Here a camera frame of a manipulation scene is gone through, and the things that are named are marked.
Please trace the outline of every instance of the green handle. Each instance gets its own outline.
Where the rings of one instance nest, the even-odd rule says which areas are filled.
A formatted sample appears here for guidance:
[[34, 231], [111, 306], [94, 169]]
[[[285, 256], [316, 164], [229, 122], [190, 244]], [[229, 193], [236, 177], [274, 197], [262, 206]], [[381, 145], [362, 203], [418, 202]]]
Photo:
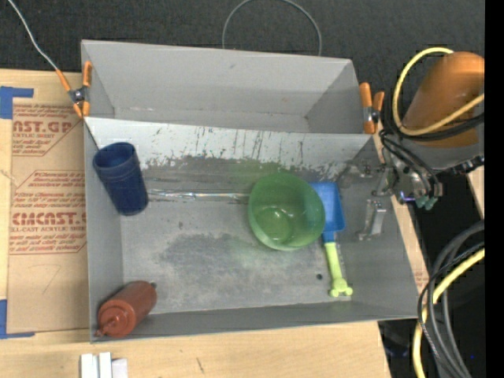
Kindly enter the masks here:
[[329, 295], [338, 297], [340, 293], [352, 295], [354, 290], [348, 287], [347, 281], [343, 279], [341, 266], [339, 265], [338, 252], [336, 251], [336, 243], [325, 243], [325, 253], [328, 257], [329, 272], [331, 273], [332, 285]]

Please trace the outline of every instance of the white wire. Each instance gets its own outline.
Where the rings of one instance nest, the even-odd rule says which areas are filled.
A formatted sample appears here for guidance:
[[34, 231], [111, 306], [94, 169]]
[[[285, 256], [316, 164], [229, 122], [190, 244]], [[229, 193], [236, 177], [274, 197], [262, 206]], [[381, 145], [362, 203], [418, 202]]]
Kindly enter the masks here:
[[[224, 23], [224, 29], [222, 30], [222, 48], [223, 49], [226, 48], [225, 37], [226, 37], [226, 31], [228, 30], [228, 24], [229, 24], [229, 21], [231, 20], [231, 17], [233, 17], [233, 15], [235, 15], [235, 13], [239, 9], [241, 9], [244, 5], [246, 5], [247, 3], [253, 2], [253, 1], [254, 0], [243, 0], [229, 14], [228, 19]], [[278, 1], [287, 3], [288, 5], [293, 6], [294, 8], [298, 9], [303, 14], [305, 14], [306, 18], [308, 18], [309, 22], [312, 23], [313, 27], [315, 28], [315, 31], [317, 32], [317, 38], [318, 38], [318, 56], [321, 56], [322, 55], [322, 34], [321, 34], [321, 30], [318, 28], [317, 22], [315, 22], [315, 20], [312, 18], [312, 16], [310, 16], [310, 14], [305, 9], [303, 9], [300, 5], [292, 2], [291, 0], [278, 0]]]
[[50, 57], [47, 56], [47, 54], [42, 49], [40, 49], [39, 44], [37, 43], [37, 41], [35, 41], [35, 38], [32, 34], [32, 31], [28, 27], [28, 24], [27, 24], [26, 20], [24, 19], [23, 14], [17, 8], [16, 3], [13, 0], [7, 0], [7, 2], [9, 2], [9, 4], [13, 7], [14, 11], [16, 12], [17, 16], [21, 19], [21, 22], [23, 23], [24, 28], [26, 29], [26, 32], [28, 33], [28, 36], [30, 37], [31, 43], [33, 43], [33, 46], [42, 55], [42, 57], [47, 60], [47, 62], [54, 68], [54, 70], [59, 70], [58, 67], [54, 64], [54, 62], [50, 59]]

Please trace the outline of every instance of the white object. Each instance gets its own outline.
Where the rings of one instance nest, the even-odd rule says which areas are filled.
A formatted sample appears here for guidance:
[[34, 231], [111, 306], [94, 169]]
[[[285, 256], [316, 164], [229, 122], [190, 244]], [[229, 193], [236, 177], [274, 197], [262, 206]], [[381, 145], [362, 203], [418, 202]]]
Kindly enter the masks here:
[[128, 378], [128, 360], [112, 360], [110, 352], [81, 354], [80, 378]]
[[128, 359], [112, 360], [112, 378], [128, 378]]

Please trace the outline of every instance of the black floor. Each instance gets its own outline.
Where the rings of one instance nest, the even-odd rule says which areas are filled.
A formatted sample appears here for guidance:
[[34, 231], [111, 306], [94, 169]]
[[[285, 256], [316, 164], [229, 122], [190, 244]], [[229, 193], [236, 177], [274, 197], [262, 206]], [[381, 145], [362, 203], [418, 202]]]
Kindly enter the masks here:
[[[221, 47], [228, 14], [243, 0], [15, 0], [41, 47], [63, 70], [80, 70], [80, 40], [107, 39]], [[418, 51], [444, 45], [484, 56], [485, 0], [292, 0], [320, 27], [322, 56], [354, 62], [359, 82], [390, 99], [404, 64]], [[259, 1], [233, 17], [229, 48], [316, 54], [307, 18], [281, 2]], [[0, 68], [49, 70], [6, 0], [0, 0]], [[406, 86], [404, 99], [415, 91]], [[416, 211], [426, 258], [477, 216], [464, 181], [447, 177], [448, 195], [431, 212]], [[475, 378], [486, 376], [482, 276], [460, 287], [454, 323]], [[414, 321], [383, 326], [394, 377], [413, 377], [407, 343]]]

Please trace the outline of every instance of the yellow cable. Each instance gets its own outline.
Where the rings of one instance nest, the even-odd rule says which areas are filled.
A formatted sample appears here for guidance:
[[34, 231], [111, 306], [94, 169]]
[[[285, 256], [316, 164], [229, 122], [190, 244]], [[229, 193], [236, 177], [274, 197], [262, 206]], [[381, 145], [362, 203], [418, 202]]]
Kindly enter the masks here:
[[[455, 268], [449, 275], [447, 275], [438, 286], [436, 286], [433, 295], [433, 302], [436, 304], [441, 294], [462, 274], [474, 266], [477, 262], [485, 257], [485, 249], [476, 252], [469, 259], [463, 261], [457, 268]], [[427, 306], [422, 309], [422, 318], [427, 320], [428, 310]], [[413, 336], [413, 367], [418, 378], [425, 378], [424, 368], [421, 361], [421, 337], [422, 327], [420, 322], [417, 323], [415, 333]]]
[[447, 49], [445, 47], [431, 47], [425, 50], [422, 50], [420, 53], [416, 54], [413, 56], [413, 58], [406, 64], [405, 68], [402, 70], [401, 75], [398, 79], [397, 84], [395, 85], [395, 90], [394, 90], [394, 95], [392, 97], [392, 115], [394, 117], [394, 122], [399, 128], [399, 130], [404, 133], [405, 135], [423, 135], [425, 133], [430, 133], [433, 132], [442, 126], [445, 126], [446, 124], [450, 123], [452, 120], [456, 119], [457, 117], [461, 116], [462, 114], [470, 111], [472, 108], [474, 108], [476, 105], [481, 103], [484, 100], [484, 94], [474, 98], [470, 102], [466, 103], [463, 105], [460, 109], [456, 110], [453, 112], [450, 116], [445, 117], [444, 119], [435, 122], [434, 124], [431, 124], [430, 126], [427, 126], [426, 128], [422, 129], [417, 129], [417, 130], [412, 130], [408, 129], [406, 126], [402, 124], [401, 119], [399, 118], [399, 112], [398, 112], [398, 100], [399, 100], [399, 94], [401, 93], [402, 89], [402, 84], [404, 83], [404, 79], [406, 78], [408, 72], [411, 70], [411, 68], [424, 56], [427, 56], [428, 54], [434, 54], [434, 53], [444, 53], [444, 54], [452, 54], [453, 51], [451, 49]]

